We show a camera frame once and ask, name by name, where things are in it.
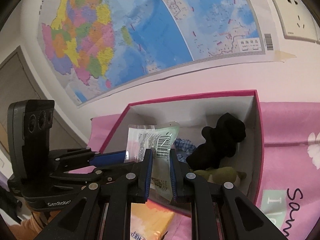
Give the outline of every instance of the qr code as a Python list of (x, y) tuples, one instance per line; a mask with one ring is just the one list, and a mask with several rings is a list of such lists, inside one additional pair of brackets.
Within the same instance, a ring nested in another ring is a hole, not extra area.
[(154, 185), (159, 187), (160, 189), (167, 190), (167, 181), (162, 179), (151, 178), (151, 181)]

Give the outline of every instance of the map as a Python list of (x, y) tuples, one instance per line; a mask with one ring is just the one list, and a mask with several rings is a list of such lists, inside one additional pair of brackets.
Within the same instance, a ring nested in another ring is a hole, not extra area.
[(39, 45), (78, 106), (189, 62), (264, 53), (249, 0), (44, 0), (39, 14)]

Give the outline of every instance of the silver screw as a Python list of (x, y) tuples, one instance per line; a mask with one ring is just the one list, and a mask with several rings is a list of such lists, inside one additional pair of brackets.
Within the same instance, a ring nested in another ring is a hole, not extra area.
[(225, 188), (227, 188), (227, 189), (232, 189), (232, 188), (233, 188), (233, 184), (232, 184), (231, 182), (225, 182), (225, 183), (223, 184), (223, 186), (224, 186)]
[(189, 173), (187, 173), (186, 177), (188, 179), (194, 179), (196, 177), (196, 175), (194, 173), (192, 173), (192, 172), (189, 172)]
[(125, 176), (127, 179), (134, 179), (136, 177), (136, 174), (134, 173), (128, 173), (126, 176)]
[(98, 188), (98, 184), (97, 183), (91, 183), (89, 185), (89, 189), (97, 189)]

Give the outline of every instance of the white flower print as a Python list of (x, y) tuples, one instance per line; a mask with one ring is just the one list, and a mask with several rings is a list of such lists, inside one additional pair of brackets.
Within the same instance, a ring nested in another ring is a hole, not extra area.
[(320, 133), (316, 138), (316, 134), (310, 133), (308, 137), (308, 154), (312, 158), (312, 163), (316, 166), (317, 170), (320, 169)]

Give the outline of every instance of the stuffed animal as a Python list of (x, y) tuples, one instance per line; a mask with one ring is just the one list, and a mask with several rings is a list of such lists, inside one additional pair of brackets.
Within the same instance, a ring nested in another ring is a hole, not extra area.
[(245, 172), (236, 171), (232, 167), (223, 167), (219, 169), (206, 169), (193, 172), (196, 175), (204, 177), (208, 182), (222, 185), (225, 182), (232, 182), (236, 187), (239, 187), (240, 181), (247, 177)]
[(229, 113), (218, 119), (216, 128), (206, 126), (201, 134), (205, 143), (186, 158), (193, 170), (218, 169), (221, 159), (234, 156), (236, 144), (246, 136), (244, 123)]

